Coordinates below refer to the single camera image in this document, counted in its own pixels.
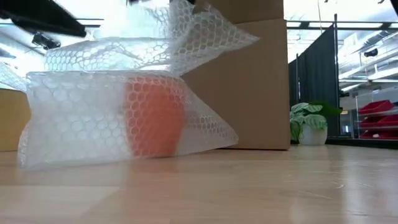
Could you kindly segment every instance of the orange object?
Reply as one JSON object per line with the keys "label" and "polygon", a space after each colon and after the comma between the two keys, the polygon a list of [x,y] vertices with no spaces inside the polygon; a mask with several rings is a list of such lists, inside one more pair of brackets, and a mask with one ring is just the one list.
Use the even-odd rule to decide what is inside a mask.
{"label": "orange object", "polygon": [[185,124],[184,89],[179,78],[145,76],[126,84],[124,117],[135,156],[175,154]]}

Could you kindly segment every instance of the plastic wrap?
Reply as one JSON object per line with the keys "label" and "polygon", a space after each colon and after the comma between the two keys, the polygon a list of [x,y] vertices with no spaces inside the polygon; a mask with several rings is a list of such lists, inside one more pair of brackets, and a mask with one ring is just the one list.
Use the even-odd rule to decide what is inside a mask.
{"label": "plastic wrap", "polygon": [[50,50],[49,71],[27,74],[32,117],[19,147],[24,167],[174,156],[237,143],[233,129],[180,76],[257,37],[210,6],[193,13],[183,0],[135,10],[155,21],[151,35],[135,32],[127,11],[119,30],[106,24],[98,40]]}

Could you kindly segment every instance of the light wood floor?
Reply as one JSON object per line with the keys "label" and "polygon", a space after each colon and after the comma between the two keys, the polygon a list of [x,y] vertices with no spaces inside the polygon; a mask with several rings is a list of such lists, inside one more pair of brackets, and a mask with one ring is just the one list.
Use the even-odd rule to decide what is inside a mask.
{"label": "light wood floor", "polygon": [[1,224],[398,223],[398,151],[293,147],[24,172],[0,153]]}

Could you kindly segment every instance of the black curtain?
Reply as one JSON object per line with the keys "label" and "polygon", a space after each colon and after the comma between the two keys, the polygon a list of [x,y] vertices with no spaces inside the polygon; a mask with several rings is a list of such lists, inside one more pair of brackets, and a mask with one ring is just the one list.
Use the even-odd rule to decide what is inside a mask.
{"label": "black curtain", "polygon": [[[297,60],[300,101],[318,100],[339,107],[333,26],[327,28]],[[330,116],[327,120],[328,135],[339,136],[339,115]]]}
{"label": "black curtain", "polygon": [[299,103],[299,90],[297,89],[296,60],[289,63],[289,98],[290,108]]}

